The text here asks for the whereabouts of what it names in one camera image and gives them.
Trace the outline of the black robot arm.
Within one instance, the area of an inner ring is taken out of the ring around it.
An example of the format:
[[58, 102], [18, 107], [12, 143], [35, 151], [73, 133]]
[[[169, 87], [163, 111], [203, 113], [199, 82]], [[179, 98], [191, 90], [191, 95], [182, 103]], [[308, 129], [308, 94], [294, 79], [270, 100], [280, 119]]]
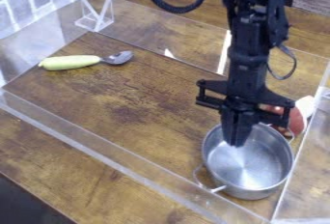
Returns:
[[241, 147], [261, 123], [289, 126], [294, 101], [268, 88], [270, 52], [288, 40], [286, 0], [222, 0], [232, 31], [229, 78], [201, 80], [197, 104], [221, 113], [225, 141]]

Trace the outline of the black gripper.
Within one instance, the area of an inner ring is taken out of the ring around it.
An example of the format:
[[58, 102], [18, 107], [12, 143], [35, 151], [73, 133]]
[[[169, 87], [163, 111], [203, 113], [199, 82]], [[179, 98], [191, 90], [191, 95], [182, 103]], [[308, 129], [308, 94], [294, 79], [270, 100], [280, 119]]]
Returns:
[[197, 85], [201, 88], [197, 104], [219, 111], [223, 138], [232, 146], [244, 146], [253, 126], [258, 123], [289, 127], [294, 100], [281, 96], [266, 86], [257, 91], [241, 92], [240, 96], [227, 93], [227, 81], [202, 79]]

